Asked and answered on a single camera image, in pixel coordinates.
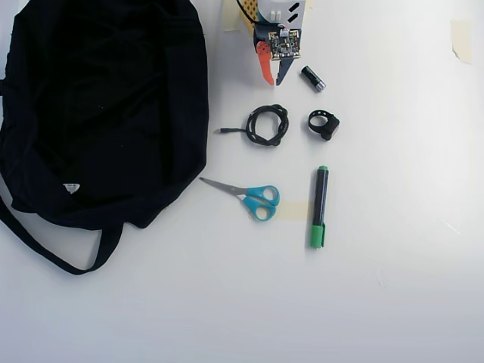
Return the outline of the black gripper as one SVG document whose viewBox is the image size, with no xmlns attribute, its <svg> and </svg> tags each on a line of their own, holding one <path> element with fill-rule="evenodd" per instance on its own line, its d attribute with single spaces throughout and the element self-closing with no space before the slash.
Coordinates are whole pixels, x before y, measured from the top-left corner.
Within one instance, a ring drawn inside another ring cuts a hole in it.
<svg viewBox="0 0 484 363">
<path fill-rule="evenodd" d="M 300 36 L 301 32 L 302 30 L 300 28 L 290 28 L 281 23 L 257 23 L 254 26 L 254 42 L 261 40 L 256 43 L 256 53 L 259 59 L 262 76 L 269 85 L 275 85 L 274 78 L 271 74 L 271 49 L 270 45 L 266 42 L 269 39 L 269 33 L 277 33 L 280 37 L 289 38 L 296 33 Z M 293 61 L 293 57 L 287 57 L 280 60 L 276 86 L 279 86 L 283 82 Z"/>
</svg>

